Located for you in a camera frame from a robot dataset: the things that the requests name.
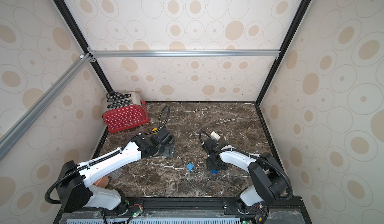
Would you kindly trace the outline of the horizontal aluminium frame bar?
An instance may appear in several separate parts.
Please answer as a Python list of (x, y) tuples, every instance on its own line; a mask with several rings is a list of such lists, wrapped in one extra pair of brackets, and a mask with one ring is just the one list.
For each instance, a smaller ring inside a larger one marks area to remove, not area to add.
[(151, 51), (96, 51), (91, 50), (88, 55), (96, 58), (171, 58), (171, 57), (278, 57), (277, 49), (245, 49), (245, 50), (151, 50)]

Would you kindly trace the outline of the left aluminium frame bar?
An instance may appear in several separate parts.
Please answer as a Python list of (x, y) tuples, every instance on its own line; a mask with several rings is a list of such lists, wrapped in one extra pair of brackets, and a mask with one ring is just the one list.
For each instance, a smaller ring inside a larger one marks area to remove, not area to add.
[(80, 57), (40, 98), (39, 100), (9, 129), (1, 139), (1, 159), (3, 159), (13, 146), (20, 140), (26, 131), (56, 99), (68, 83), (77, 75), (87, 62), (90, 62), (89, 53)]

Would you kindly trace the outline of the red polka dot toaster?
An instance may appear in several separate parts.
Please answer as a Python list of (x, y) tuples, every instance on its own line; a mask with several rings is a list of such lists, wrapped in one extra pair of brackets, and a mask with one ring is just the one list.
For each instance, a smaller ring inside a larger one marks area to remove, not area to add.
[(145, 101), (136, 92), (106, 94), (103, 120), (110, 133), (131, 129), (149, 122)]

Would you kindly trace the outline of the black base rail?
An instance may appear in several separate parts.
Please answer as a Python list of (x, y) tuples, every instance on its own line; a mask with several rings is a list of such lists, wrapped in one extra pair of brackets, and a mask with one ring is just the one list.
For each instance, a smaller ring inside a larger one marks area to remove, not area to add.
[(109, 211), (82, 208), (59, 211), (55, 224), (309, 224), (311, 220), (299, 197), (288, 201), (255, 203), (240, 198), (128, 198)]

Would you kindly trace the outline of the orange plastic cup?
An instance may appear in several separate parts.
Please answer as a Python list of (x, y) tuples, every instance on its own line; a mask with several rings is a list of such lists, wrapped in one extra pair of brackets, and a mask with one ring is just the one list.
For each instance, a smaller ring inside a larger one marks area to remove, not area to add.
[(108, 183), (109, 183), (109, 177), (104, 176), (101, 179), (97, 180), (95, 183), (93, 183), (93, 185), (95, 187), (105, 188), (108, 185)]

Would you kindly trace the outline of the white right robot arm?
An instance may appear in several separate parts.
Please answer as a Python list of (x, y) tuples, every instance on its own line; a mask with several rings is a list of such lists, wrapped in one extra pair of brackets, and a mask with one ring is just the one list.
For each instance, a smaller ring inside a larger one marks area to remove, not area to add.
[(239, 209), (245, 211), (257, 203), (270, 205), (277, 200), (285, 201), (293, 197), (288, 175), (269, 153), (250, 154), (231, 145), (219, 144), (210, 138), (201, 140), (201, 143), (208, 154), (208, 170), (226, 171), (231, 164), (249, 173), (253, 185), (238, 195)]

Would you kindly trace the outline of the light blue long lego brick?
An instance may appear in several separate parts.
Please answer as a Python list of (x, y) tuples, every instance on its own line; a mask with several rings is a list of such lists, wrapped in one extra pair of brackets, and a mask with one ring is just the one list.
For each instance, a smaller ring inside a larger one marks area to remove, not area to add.
[(195, 166), (194, 166), (192, 163), (189, 163), (189, 164), (187, 165), (187, 169), (188, 169), (189, 171), (193, 171), (194, 168), (195, 168)]

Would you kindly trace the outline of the white long lego brick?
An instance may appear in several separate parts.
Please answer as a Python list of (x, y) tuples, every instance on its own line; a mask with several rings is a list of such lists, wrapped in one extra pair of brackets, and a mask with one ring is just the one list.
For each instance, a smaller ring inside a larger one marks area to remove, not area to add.
[(210, 137), (214, 140), (214, 141), (219, 141), (220, 139), (221, 139), (221, 136), (220, 135), (218, 135), (216, 132), (212, 132), (211, 134), (210, 134)]

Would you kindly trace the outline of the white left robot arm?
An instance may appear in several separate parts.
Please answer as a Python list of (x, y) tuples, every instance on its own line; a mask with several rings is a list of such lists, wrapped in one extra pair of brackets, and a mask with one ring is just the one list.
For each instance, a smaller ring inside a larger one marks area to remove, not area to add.
[(175, 141), (164, 127), (150, 134), (134, 136), (124, 147), (79, 164), (68, 161), (58, 180), (46, 192), (45, 200), (61, 205), (64, 213), (82, 208), (101, 208), (118, 214), (128, 209), (121, 191), (100, 188), (95, 183), (121, 167), (143, 158), (161, 156)]

